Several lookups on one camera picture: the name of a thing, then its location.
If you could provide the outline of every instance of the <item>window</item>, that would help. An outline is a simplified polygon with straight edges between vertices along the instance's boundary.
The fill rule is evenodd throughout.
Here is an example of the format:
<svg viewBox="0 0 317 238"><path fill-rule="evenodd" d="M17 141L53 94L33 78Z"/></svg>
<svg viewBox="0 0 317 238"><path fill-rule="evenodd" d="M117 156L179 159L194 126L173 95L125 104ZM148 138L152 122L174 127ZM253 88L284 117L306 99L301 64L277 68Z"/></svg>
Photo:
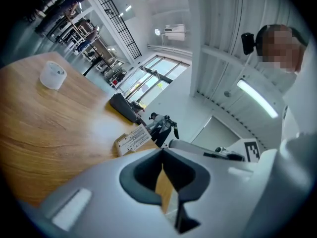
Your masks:
<svg viewBox="0 0 317 238"><path fill-rule="evenodd" d="M139 101L139 104L142 108L146 108L148 104L151 103L169 84L160 81L155 87L148 91Z"/></svg>
<svg viewBox="0 0 317 238"><path fill-rule="evenodd" d="M174 80L175 78L177 78L184 70L186 70L186 66L183 65L179 65L178 67L176 67L174 70L172 70L167 77Z"/></svg>
<svg viewBox="0 0 317 238"><path fill-rule="evenodd" d="M137 101L145 108L187 67L188 64L156 56L143 69L138 68L119 89L129 102Z"/></svg>
<svg viewBox="0 0 317 238"><path fill-rule="evenodd" d="M136 71L127 81L124 82L124 84L120 86L120 90L125 94L125 92L128 91L132 85L139 81L145 74L146 72L141 69Z"/></svg>
<svg viewBox="0 0 317 238"><path fill-rule="evenodd" d="M128 97L133 91L135 91L143 83L143 81L145 81L150 76L151 76L150 73L146 73L143 77L141 77L139 80L134 82L134 84L130 87L130 89L125 92L124 97Z"/></svg>
<svg viewBox="0 0 317 238"><path fill-rule="evenodd" d="M152 76L148 79L131 97L129 98L129 102L138 101L155 83L158 82L158 78Z"/></svg>
<svg viewBox="0 0 317 238"><path fill-rule="evenodd" d="M154 60L152 60L151 62L149 62L147 65L145 65L144 67L146 69L150 68L153 64L155 64L156 62L158 62L159 60L161 60L161 58L155 58Z"/></svg>
<svg viewBox="0 0 317 238"><path fill-rule="evenodd" d="M159 74L166 75L170 70L178 65L177 62L172 62L168 60L161 60L155 66L153 66L152 70L157 70Z"/></svg>

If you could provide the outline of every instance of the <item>wooden tabletop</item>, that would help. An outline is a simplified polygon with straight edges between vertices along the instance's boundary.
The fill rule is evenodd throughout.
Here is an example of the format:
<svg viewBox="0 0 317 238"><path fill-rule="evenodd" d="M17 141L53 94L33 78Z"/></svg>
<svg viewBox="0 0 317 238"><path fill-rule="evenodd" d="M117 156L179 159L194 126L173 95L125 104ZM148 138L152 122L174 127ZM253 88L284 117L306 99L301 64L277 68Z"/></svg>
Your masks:
<svg viewBox="0 0 317 238"><path fill-rule="evenodd" d="M48 61L67 72L58 91L41 84ZM0 164L14 195L33 206L90 166L118 157L114 141L136 126L114 110L111 98L58 53L0 69ZM139 150L156 148L150 141ZM172 185L157 184L166 212Z"/></svg>

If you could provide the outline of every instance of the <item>fluorescent light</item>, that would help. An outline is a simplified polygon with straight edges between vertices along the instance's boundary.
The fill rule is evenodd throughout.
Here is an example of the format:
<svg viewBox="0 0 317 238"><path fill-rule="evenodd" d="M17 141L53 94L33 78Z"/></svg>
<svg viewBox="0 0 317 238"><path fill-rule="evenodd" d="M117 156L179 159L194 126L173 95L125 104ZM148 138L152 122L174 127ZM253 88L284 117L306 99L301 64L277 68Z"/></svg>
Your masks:
<svg viewBox="0 0 317 238"><path fill-rule="evenodd" d="M205 124L204 128L207 126L207 124L210 122L212 117L209 118L208 122Z"/></svg>
<svg viewBox="0 0 317 238"><path fill-rule="evenodd" d="M154 32L155 32L156 35L160 35L160 30L155 29Z"/></svg>
<svg viewBox="0 0 317 238"><path fill-rule="evenodd" d="M128 6L126 9L125 9L125 11L128 11L129 9L131 9L132 8L132 6Z"/></svg>
<svg viewBox="0 0 317 238"><path fill-rule="evenodd" d="M259 94L255 89L253 89L246 81L240 79L238 82L238 87L249 94L257 103L260 104L262 108L269 114L270 117L278 117L278 113L274 108Z"/></svg>

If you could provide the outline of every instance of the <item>tape roll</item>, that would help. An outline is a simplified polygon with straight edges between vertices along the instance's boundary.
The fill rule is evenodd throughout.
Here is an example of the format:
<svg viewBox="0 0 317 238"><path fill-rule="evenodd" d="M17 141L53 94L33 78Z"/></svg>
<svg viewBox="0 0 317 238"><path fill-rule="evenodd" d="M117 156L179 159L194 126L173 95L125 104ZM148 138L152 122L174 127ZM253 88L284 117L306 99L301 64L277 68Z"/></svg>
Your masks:
<svg viewBox="0 0 317 238"><path fill-rule="evenodd" d="M58 90L63 84L67 72L56 62L47 61L40 75L40 82L47 88Z"/></svg>

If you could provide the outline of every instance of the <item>metal rack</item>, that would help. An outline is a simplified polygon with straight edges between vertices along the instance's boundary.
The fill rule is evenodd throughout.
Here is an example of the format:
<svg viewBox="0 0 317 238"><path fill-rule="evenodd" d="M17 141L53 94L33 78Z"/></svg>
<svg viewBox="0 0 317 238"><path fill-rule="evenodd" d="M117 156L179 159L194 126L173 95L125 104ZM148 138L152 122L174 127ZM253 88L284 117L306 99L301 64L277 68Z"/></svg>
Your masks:
<svg viewBox="0 0 317 238"><path fill-rule="evenodd" d="M141 56L141 52L136 45L129 29L127 28L124 20L121 18L119 11L112 0L98 0L105 13L108 15L109 19L113 23L117 32L123 39L128 50L132 54L133 58L136 59Z"/></svg>

